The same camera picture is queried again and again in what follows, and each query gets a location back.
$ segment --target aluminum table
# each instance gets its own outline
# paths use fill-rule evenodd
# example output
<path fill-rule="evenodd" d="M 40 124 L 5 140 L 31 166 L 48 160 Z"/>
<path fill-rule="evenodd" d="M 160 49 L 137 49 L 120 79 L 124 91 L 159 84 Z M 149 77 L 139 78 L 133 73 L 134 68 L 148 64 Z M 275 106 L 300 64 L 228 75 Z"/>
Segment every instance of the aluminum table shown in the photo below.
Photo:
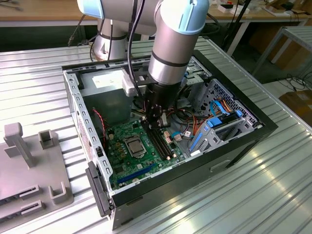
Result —
<path fill-rule="evenodd" d="M 152 41 L 133 44 L 149 55 Z M 111 231 L 85 174 L 87 161 L 70 116 L 62 65 L 89 62 L 89 47 L 0 54 L 0 126 L 19 121 L 26 136 L 55 130 L 74 203 L 7 233 L 311 233 L 312 137 L 301 121 L 212 41 L 196 44 L 279 128 L 238 164 Z"/>
<path fill-rule="evenodd" d="M 265 61 L 265 59 L 269 56 L 272 49 L 276 46 L 282 36 L 287 36 L 288 39 L 285 44 L 282 46 L 281 50 L 276 54 L 276 56 L 280 57 L 281 54 L 285 51 L 291 41 L 297 42 L 302 47 L 306 48 L 310 52 L 312 52 L 312 26 L 305 26 L 305 27 L 281 27 L 273 40 L 270 42 L 268 47 L 265 49 L 261 57 L 259 58 L 255 69 L 252 72 L 252 75 L 255 75 L 256 72 L 260 69 L 261 65 Z M 311 65 L 308 64 L 304 70 L 309 68 Z"/>

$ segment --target black connector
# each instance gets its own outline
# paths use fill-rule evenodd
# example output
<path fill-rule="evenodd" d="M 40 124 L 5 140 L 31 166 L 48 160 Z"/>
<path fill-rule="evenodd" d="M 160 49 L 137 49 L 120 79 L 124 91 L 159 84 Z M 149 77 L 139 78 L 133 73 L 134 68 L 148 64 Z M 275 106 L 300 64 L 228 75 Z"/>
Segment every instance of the black connector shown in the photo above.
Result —
<path fill-rule="evenodd" d="M 168 156 L 172 156 L 171 150 L 159 134 L 158 130 L 148 130 L 146 133 L 162 160 L 167 160 Z"/>

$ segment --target gray fixture post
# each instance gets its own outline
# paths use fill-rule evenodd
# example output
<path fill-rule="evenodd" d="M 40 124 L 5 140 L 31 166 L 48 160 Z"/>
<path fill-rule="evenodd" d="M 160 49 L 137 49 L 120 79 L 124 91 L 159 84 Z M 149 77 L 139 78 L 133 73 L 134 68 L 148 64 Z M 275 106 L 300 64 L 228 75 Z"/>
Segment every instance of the gray fixture post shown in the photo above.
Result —
<path fill-rule="evenodd" d="M 4 126 L 4 137 L 6 142 L 12 142 L 27 163 L 28 168 L 35 166 L 35 159 L 30 153 L 22 138 L 23 129 L 20 123 L 11 123 Z"/>

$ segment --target cpu socket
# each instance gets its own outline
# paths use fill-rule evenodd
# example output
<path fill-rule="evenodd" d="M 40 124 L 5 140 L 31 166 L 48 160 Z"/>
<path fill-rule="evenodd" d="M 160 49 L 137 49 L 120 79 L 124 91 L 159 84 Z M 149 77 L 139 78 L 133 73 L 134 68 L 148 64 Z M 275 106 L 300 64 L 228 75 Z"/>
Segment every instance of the cpu socket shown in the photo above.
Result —
<path fill-rule="evenodd" d="M 124 140 L 132 157 L 142 158 L 146 153 L 146 149 L 141 142 L 140 136 L 131 136 Z"/>

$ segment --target robotic arm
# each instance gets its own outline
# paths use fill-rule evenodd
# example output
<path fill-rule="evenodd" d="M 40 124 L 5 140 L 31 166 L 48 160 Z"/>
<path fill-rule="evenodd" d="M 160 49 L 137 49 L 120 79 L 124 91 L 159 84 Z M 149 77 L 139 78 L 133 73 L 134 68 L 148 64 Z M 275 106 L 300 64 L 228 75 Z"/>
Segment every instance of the robotic arm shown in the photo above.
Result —
<path fill-rule="evenodd" d="M 126 34 L 129 23 L 137 15 L 142 0 L 78 0 L 82 13 L 105 20 L 94 44 L 98 60 L 106 60 L 109 40 L 110 59 L 126 57 Z M 166 126 L 166 111 L 173 103 L 198 35 L 204 27 L 209 8 L 208 0 L 146 0 L 136 28 L 140 34 L 153 34 L 157 29 L 149 74 L 155 83 L 145 92 L 146 118 L 152 127 Z"/>

